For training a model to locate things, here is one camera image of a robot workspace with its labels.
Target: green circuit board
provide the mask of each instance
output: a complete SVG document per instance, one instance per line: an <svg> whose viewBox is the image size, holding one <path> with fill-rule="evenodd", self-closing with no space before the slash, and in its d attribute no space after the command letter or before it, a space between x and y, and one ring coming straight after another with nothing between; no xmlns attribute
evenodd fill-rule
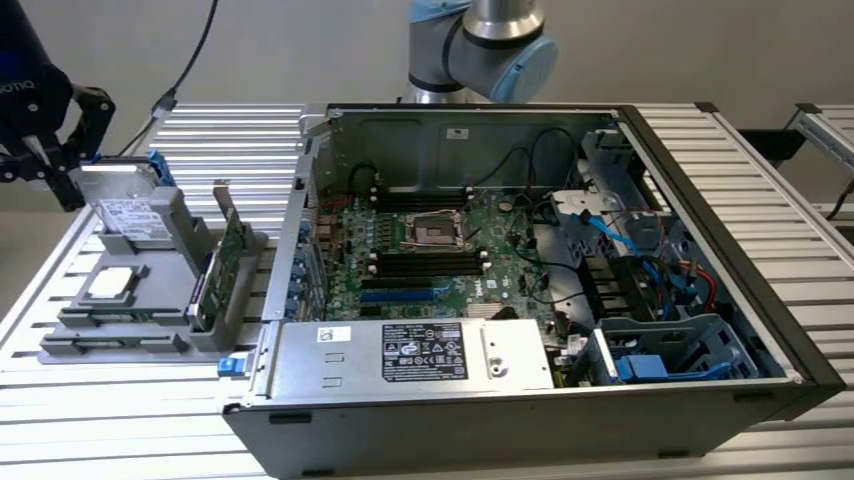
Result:
<svg viewBox="0 0 854 480"><path fill-rule="evenodd" d="M245 249L242 235L242 224L233 210L229 210L222 238L213 250L205 274L198 278L188 307L188 315L204 331L212 328L216 318L222 315L230 302L240 257Z"/></svg>
<svg viewBox="0 0 854 480"><path fill-rule="evenodd" d="M481 304L492 304L492 308L500 304L512 307L518 318L536 318L542 324L550 320L550 306L533 302L518 285L521 276L525 278L525 284L532 285L541 275L541 269L522 261L506 243L506 232L520 210L498 212L497 203L504 200L512 200L512 196L501 193L481 194L468 202L460 212L462 237L478 229L465 240L461 249L486 250L492 266L484 274L430 277L434 292L432 301L384 303L380 305L380 314L370 316L370 319L465 317L469 307L473 306L474 311ZM412 252L410 248L400 245L406 235L408 214L376 213L364 199L353 199L346 207L340 208L332 215L333 218L326 221L334 222L337 228L324 247L332 250L326 255L329 288L325 319L352 320L365 318L360 315L360 295L361 279L370 277L366 268L370 249L384 253ZM385 225L385 231L389 232L382 238L378 234L380 224ZM514 229L521 233L522 229L517 225ZM538 258L534 249L520 251L525 256ZM540 292L538 296L546 299L546 291Z"/></svg>

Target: warning label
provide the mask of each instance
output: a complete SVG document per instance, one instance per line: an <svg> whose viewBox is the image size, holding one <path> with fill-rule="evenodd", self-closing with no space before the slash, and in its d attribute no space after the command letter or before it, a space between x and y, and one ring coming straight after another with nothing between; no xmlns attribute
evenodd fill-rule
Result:
<svg viewBox="0 0 854 480"><path fill-rule="evenodd" d="M146 200L101 200L103 222L130 241L168 240L160 215L150 211Z"/></svg>
<svg viewBox="0 0 854 480"><path fill-rule="evenodd" d="M382 325L382 378L386 382L466 380L461 324Z"/></svg>

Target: black cable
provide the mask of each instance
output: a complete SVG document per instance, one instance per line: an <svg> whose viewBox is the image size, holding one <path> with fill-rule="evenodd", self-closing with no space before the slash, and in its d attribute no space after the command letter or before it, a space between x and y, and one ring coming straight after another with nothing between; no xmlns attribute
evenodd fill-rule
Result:
<svg viewBox="0 0 854 480"><path fill-rule="evenodd" d="M480 180L477 180L470 186L476 187L478 185L481 185L489 178L492 178L492 176L497 173L497 171L501 169L501 167L504 166L504 164L506 163L506 161L512 158L512 154L516 152L521 152L524 153L525 156L529 157L528 155L528 151L521 148L521 147L513 147L509 149L509 151L506 152L506 154L504 155L504 158L501 158L501 161L497 162L497 165L494 165L494 168L492 169L492 171L489 173L486 173L482 178Z"/></svg>
<svg viewBox="0 0 854 480"><path fill-rule="evenodd" d="M148 119L148 123L145 124L145 126L136 133L136 135L133 136L127 144L123 146L123 148L118 150L118 156L126 155L129 153L130 149L136 145L136 142L140 141L140 139L145 136L145 134L150 130L150 127L153 127L156 120L157 119L153 117Z"/></svg>
<svg viewBox="0 0 854 480"><path fill-rule="evenodd" d="M474 235L476 235L477 233L480 233L480 229L482 229L482 225L480 225L477 228L474 228L474 229L470 231L470 233L469 233L468 235L465 235L465 238L462 239L462 241L464 241L464 242L466 242L468 240L470 240L470 239L474 237Z"/></svg>
<svg viewBox="0 0 854 480"><path fill-rule="evenodd" d="M506 235L508 236L513 233L513 227L516 225L516 220L518 219L520 216L521 216L521 214L516 215L516 218L512 220L512 223L509 224L509 228L506 229ZM565 263L544 262L541 260L536 260L534 258L525 257L524 255L521 255L521 253L518 253L518 250L516 249L516 246L512 243L509 244L509 248L512 250L512 253L516 254L516 257L518 257L521 260L524 260L525 262L528 262L532 265L536 265L538 267L560 267L560 268L565 268L568 271L571 271L573 273L577 273L577 269L575 267L572 267L571 265L567 265Z"/></svg>
<svg viewBox="0 0 854 480"><path fill-rule="evenodd" d="M369 163L356 164L356 166L352 167L352 170L349 170L349 176L346 177L346 193L353 193L352 182L356 179L356 173L358 173L358 170L365 168L373 172L373 175L376 175L376 173L378 172L378 170L376 170L376 167Z"/></svg>
<svg viewBox="0 0 854 480"><path fill-rule="evenodd" d="M844 203L844 200L848 198L848 195L851 195L852 192L854 192L854 179L848 183L848 186L844 187L844 190L841 191L841 194L839 195L839 199L836 200L836 204L833 205L832 210L827 214L827 217L825 217L827 220L832 220L833 219L833 217L839 213L839 210L841 210L841 204Z"/></svg>
<svg viewBox="0 0 854 480"><path fill-rule="evenodd" d="M575 297L580 297L581 295L584 295L584 292L575 292L575 293L567 295L565 297L560 298L558 300L542 300L541 298L537 298L536 295L533 295L533 290L534 290L533 287L536 287L536 285L538 285L538 283L542 281L544 277L545 277L544 275L540 276L536 279L536 282L533 282L533 285L530 285L530 288L528 289L526 297L530 300L533 300L536 303L540 303L542 305L556 305L557 303L563 303L563 302L573 299Z"/></svg>
<svg viewBox="0 0 854 480"><path fill-rule="evenodd" d="M567 166L569 167L569 173L571 173L571 167L572 167L572 161L576 159L577 156L577 142L575 141L575 137L572 137L572 134L565 130L565 128L561 127L549 127L545 128L544 130L540 130L538 133L536 134L536 136L533 137L533 142L530 143L530 151L528 152L528 156L530 158L530 166L529 166L529 171L528 171L528 183L533 184L533 180L529 178L530 175L534 176L534 172L533 172L533 157L536 156L536 145L538 144L540 140L542 139L542 137L549 134L549 133L563 133L563 135L565 135L565 138L569 140L569 153L567 155Z"/></svg>
<svg viewBox="0 0 854 480"><path fill-rule="evenodd" d="M536 205L530 206L530 217L533 217L536 214L538 214L540 218L542 219L541 222L537 222L536 220L530 219L532 223L540 223L540 224L545 224L549 225L552 227L557 227L560 226L560 221L557 220L557 216L554 215L554 210L553 208L550 208L550 216L552 218L545 218L544 212L542 212L542 207L550 207L550 201L544 200L541 202L538 202Z"/></svg>
<svg viewBox="0 0 854 480"><path fill-rule="evenodd" d="M198 43L196 44L196 49L192 52L192 56L189 57L189 62L186 62L186 66L184 67L184 71L181 72L180 77L174 81L172 88L169 91L173 93L177 92L184 80L186 79L186 75L189 75L189 71L196 64L196 60L198 59L198 54L201 53L201 48L204 47L205 42L208 41L208 33L210 33L210 25L213 24L213 17L216 16L216 8L218 7L218 0L210 0L210 10L208 12L208 20L204 23L204 30L201 31L201 38L198 38Z"/></svg>
<svg viewBox="0 0 854 480"><path fill-rule="evenodd" d="M216 16L217 7L218 7L218 0L210 0L210 9L208 11L208 19L204 22L204 30L201 31L201 37L198 38L196 49L193 50L192 56L189 57L189 62L186 62L186 65L184 66L184 70L181 71L181 74L177 77L177 80L174 81L169 89L162 93L162 95L160 95L160 98L157 99L153 106L150 107L150 119L148 120L148 123L145 124L142 129L136 133L136 135L133 136L127 144L123 146L123 148L118 152L118 155L123 155L127 152L127 150L133 147L136 142L138 142L138 140L148 134L148 132L150 131L150 128L154 126L154 123L157 123L157 120L160 119L162 114L165 112L170 112L172 109L174 108L174 105L177 104L177 100L174 99L174 97L177 96L177 89L184 83L184 80L186 79L186 75L189 75L189 71L192 70L192 67L196 64L196 60L198 59L198 54L201 53L201 49L204 48L204 44L206 43L208 34L210 33L210 25L213 24L213 17Z"/></svg>

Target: aluminum extrusion table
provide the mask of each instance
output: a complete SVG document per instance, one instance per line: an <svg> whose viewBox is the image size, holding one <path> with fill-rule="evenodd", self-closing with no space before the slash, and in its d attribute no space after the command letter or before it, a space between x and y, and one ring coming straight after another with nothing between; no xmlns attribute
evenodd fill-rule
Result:
<svg viewBox="0 0 854 480"><path fill-rule="evenodd" d="M854 253L716 113L637 105L676 161L854 385ZM241 218L277 237L300 144L300 106L181 105L149 145L193 214L221 222L213 180L232 180ZM102 246L86 208L0 323L0 478L266 478L217 406L245 391L213 365L39 365L51 330ZM272 262L264 254L238 345L250 347ZM793 422L756 425L700 459L453 472L398 478L854 478L854 391Z"/></svg>

